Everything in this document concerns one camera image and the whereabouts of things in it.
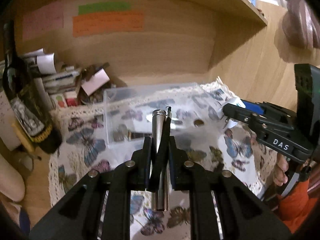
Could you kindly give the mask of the person's right hand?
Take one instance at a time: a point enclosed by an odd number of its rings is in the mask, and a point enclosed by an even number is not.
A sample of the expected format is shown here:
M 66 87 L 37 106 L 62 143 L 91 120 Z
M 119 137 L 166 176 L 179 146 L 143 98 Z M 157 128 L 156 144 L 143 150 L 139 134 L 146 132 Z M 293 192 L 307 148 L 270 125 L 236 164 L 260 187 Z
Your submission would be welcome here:
M 287 162 L 286 158 L 280 154 L 277 153 L 277 161 L 273 169 L 273 182 L 277 186 L 283 186 L 287 183 L 288 177 L 285 174 L 285 172 L 289 168 L 289 163 Z

